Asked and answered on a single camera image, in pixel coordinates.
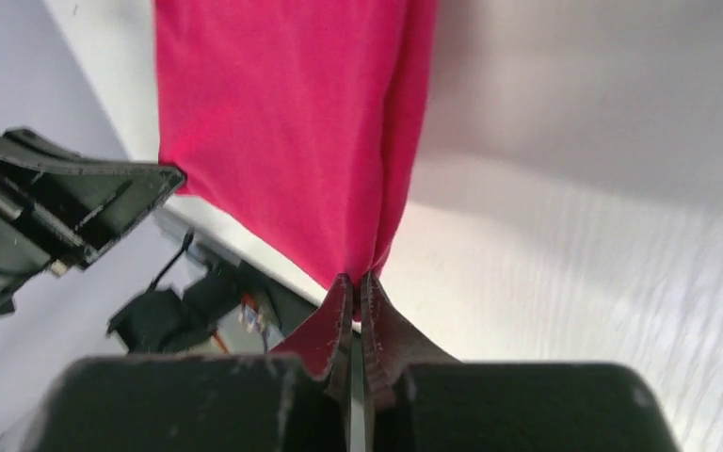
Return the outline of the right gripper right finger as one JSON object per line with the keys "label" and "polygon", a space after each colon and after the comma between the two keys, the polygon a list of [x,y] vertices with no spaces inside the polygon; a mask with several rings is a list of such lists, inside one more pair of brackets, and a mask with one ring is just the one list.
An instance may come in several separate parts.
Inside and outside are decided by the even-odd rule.
{"label": "right gripper right finger", "polygon": [[416,395],[410,366],[456,363],[392,304],[376,273],[360,281],[365,441],[369,451],[411,451]]}

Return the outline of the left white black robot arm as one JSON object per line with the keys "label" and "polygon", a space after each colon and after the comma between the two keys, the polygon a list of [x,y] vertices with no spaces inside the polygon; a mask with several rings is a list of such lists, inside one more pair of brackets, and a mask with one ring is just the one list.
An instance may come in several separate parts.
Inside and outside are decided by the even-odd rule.
{"label": "left white black robot arm", "polygon": [[35,276],[94,264],[185,180],[173,165],[87,157],[29,128],[0,133],[0,315]]}

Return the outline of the red t shirt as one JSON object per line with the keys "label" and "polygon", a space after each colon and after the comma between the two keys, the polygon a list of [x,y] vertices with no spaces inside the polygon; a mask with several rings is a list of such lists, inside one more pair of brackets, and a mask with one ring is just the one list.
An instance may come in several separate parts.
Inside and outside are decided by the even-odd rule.
{"label": "red t shirt", "polygon": [[380,272],[426,112],[433,1],[157,1],[158,157],[322,286]]}

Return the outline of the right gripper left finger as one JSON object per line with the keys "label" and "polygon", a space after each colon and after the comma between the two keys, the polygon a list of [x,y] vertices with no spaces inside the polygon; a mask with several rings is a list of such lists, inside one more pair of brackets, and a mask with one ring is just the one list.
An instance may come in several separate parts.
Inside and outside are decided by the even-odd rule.
{"label": "right gripper left finger", "polygon": [[272,350],[284,365],[279,451],[347,451],[354,286],[333,281],[320,307]]}

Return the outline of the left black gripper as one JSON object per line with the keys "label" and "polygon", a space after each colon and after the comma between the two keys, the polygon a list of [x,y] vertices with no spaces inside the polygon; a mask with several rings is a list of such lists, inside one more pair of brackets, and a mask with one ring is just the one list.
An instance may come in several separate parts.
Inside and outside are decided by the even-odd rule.
{"label": "left black gripper", "polygon": [[93,264],[185,180],[174,165],[87,157],[29,128],[0,134],[0,308],[40,273]]}

